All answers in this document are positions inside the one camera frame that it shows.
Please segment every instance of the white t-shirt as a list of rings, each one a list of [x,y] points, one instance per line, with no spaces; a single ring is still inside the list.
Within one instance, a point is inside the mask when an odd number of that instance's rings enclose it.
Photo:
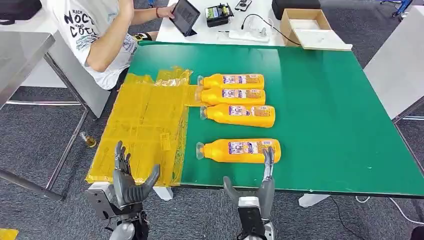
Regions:
[[[103,89],[112,89],[120,73],[130,66],[137,42],[127,33],[118,55],[104,72],[87,63],[91,44],[108,30],[119,12],[118,0],[48,0],[47,9],[73,54]]]

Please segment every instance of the person's arm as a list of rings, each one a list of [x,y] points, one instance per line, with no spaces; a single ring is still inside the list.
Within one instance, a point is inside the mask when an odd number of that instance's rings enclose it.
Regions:
[[[102,73],[114,61],[122,48],[133,17],[133,0],[119,0],[118,15],[106,33],[91,44],[86,63],[93,70]]]
[[[160,18],[174,18],[174,15],[172,14],[172,11],[175,8],[175,4],[172,4],[171,6],[167,7],[160,7],[157,8],[157,15]],[[134,18],[132,19],[131,25],[138,25],[138,24],[144,24],[148,21],[151,21],[153,19],[156,19],[158,16],[156,15],[156,8],[149,8],[149,9],[136,9],[134,10]]]

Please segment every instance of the bottle label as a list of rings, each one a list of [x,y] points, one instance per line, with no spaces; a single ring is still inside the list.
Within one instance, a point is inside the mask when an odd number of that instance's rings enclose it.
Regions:
[[[224,84],[258,84],[260,78],[258,74],[249,75],[224,75]]]
[[[260,99],[261,90],[258,89],[223,89],[222,97],[227,99]]]
[[[271,116],[271,108],[269,106],[253,106],[251,114],[257,117],[269,117]]]
[[[251,109],[247,109],[245,106],[231,105],[228,107],[228,114],[230,116],[269,117],[271,110],[268,106],[253,106]]]
[[[263,149],[272,146],[272,141],[231,141],[228,143],[229,154],[262,154]]]

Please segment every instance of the yellow plastic bag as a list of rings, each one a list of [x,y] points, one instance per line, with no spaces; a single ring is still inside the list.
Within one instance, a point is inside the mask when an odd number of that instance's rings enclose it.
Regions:
[[[0,240],[15,240],[18,233],[16,229],[0,228]]]
[[[186,145],[187,90],[192,71],[173,67],[160,70],[155,82],[149,75],[128,74],[116,98],[85,180],[113,181],[114,150],[122,141],[131,153],[136,183],[160,164],[157,186],[175,186],[181,179]]]

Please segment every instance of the gray carpet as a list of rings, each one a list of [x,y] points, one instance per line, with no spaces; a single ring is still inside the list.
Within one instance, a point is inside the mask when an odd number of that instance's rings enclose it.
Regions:
[[[144,0],[137,8],[147,7]],[[166,0],[156,1],[158,6]],[[364,67],[399,24],[390,17],[390,3],[366,0],[321,0],[332,28],[347,43]],[[158,30],[160,20],[131,27],[130,32]],[[19,100],[69,99],[66,89],[21,87],[13,96]],[[112,108],[103,117],[87,120],[83,130],[100,139]],[[0,111],[0,168],[45,185],[76,126],[79,107],[7,105]],[[402,121],[402,132],[424,164],[424,123]],[[0,228],[19,230],[19,240],[105,240],[110,233],[83,194],[89,185],[84,178],[95,154],[78,139],[54,186],[65,193],[64,202],[41,198],[35,193],[0,179]],[[272,220],[279,240],[357,240],[339,220],[331,198],[309,208],[298,205],[300,194],[275,194]],[[351,196],[334,196],[344,225],[366,240],[408,240],[415,224],[401,216],[393,203],[373,197],[360,204]],[[424,221],[424,201],[397,200],[405,214]],[[144,203],[151,220],[152,240],[229,240],[240,231],[236,208],[222,190],[174,189],[174,199],[163,201],[151,194]]]

